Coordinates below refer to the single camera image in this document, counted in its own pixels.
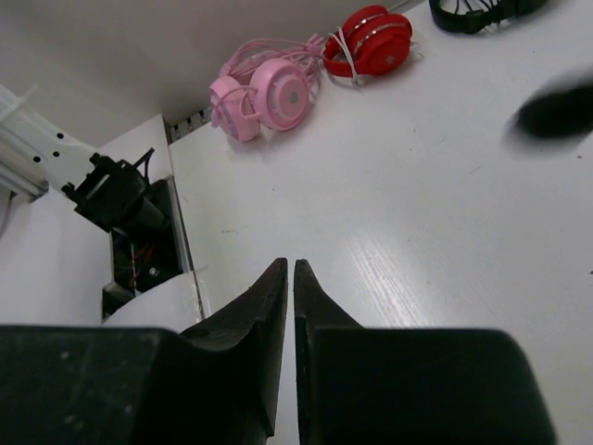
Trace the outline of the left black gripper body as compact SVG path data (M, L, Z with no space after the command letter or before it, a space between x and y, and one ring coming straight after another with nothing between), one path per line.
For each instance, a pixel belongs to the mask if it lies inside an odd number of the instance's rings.
M560 156L592 136L592 67L568 70L537 88L511 115L504 148L513 156Z

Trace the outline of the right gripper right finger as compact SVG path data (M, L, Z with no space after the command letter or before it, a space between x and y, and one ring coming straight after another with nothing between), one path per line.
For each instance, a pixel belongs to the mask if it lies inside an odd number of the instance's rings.
M371 375L365 328L325 292L306 260L295 266L294 313L299 442L362 444Z

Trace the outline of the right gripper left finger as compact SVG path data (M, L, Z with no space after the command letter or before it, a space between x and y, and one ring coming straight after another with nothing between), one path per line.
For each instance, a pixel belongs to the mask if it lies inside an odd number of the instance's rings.
M274 435L287 311L288 263L274 260L243 294L180 336L200 360L201 439Z

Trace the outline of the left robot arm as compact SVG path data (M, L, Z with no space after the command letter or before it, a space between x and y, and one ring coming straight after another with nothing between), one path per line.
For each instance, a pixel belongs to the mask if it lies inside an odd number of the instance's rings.
M27 104L27 95L1 89L1 141L44 172L49 186L105 232L153 238L168 229L168 216L148 197L150 182L136 162L115 161L62 132ZM592 132L592 75L570 76L536 90L514 113L511 132L527 145L556 145Z

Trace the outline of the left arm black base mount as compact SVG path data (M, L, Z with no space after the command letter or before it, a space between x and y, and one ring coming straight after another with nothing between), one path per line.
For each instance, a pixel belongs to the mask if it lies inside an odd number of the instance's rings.
M153 241L138 243L124 235L110 235L112 280L102 289L103 321L138 296L192 269L177 188L171 175L152 184L151 198L170 218L170 229L165 235L167 244L159 248Z

